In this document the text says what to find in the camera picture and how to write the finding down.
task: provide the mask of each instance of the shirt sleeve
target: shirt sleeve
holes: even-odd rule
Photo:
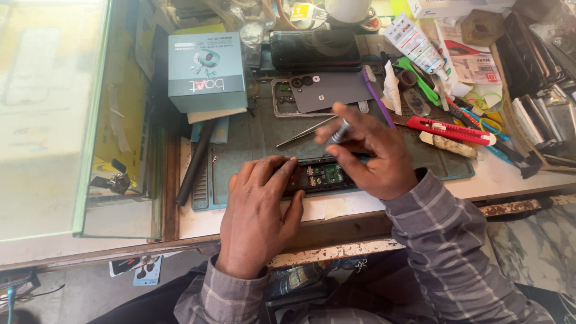
[[[528,300],[480,250],[486,218],[455,198],[434,174],[416,170],[419,184],[382,201],[393,237],[407,247],[422,295],[440,322],[550,323],[548,311]]]
[[[217,259],[218,254],[210,258],[206,275],[194,278],[176,303],[174,316],[180,324],[256,322],[268,269],[258,279],[242,280],[218,271]]]

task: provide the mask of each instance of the screwdriver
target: screwdriver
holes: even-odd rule
[[[348,123],[345,119],[342,119],[342,124],[340,125],[340,128],[338,129],[338,131],[336,131],[332,136],[330,136],[328,138],[328,140],[326,141],[326,143],[324,143],[324,151],[326,151],[326,148],[329,147],[330,145],[342,143],[344,140],[344,135],[351,128],[352,128],[352,125],[350,125],[350,123]],[[322,157],[320,158],[320,161],[322,161],[326,155],[328,155],[328,154],[325,153],[324,155],[322,155]]]

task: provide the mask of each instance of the toothbrush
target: toothbrush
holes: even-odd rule
[[[388,108],[386,108],[382,100],[380,100],[380,97],[374,91],[374,87],[372,87],[372,83],[376,83],[376,76],[374,75],[374,72],[372,72],[372,68],[369,65],[364,66],[364,80],[366,81],[366,84],[368,84],[368,89],[370,89],[370,92],[372,93],[372,96],[374,96],[378,106],[380,106],[380,110],[384,114],[384,117],[386,117],[388,125],[391,129],[396,129],[396,125],[394,125],[394,121],[388,112]]]

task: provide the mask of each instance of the gray phone back cover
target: gray phone back cover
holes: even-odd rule
[[[302,91],[292,87],[292,93],[296,99],[299,112],[311,112],[330,108],[337,101],[343,104],[356,103],[359,101],[374,99],[368,85],[364,80],[364,72],[319,72],[303,74],[290,78],[302,78],[304,76],[320,77],[320,82],[314,82],[310,86],[303,85]],[[376,94],[383,96],[380,86],[375,87]]]

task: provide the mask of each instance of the man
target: man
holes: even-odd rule
[[[393,276],[372,271],[372,283],[380,286],[380,292],[386,291],[382,283],[392,277],[387,283],[391,307],[374,308],[377,315],[357,309],[310,308],[292,323],[553,323],[542,306],[527,300],[480,251],[486,230],[482,213],[452,196],[430,171],[412,169],[400,132],[339,103],[334,111],[353,129],[349,142],[331,145],[327,152],[360,189],[382,200],[394,223],[393,237],[406,246],[402,253],[407,254],[412,280],[415,277],[420,290],[398,289],[413,287],[395,276],[399,271],[392,271]],[[335,122],[318,130],[315,141],[325,143],[339,125]],[[372,159],[364,165],[351,150],[369,152]],[[221,252],[207,265],[191,270],[196,271],[194,278],[173,311],[180,324],[258,320],[266,264],[296,235],[304,212],[303,191],[294,195],[284,215],[280,210],[282,192],[297,162],[295,157],[283,156],[250,161],[230,178],[220,228]],[[406,263],[406,257],[396,259]]]

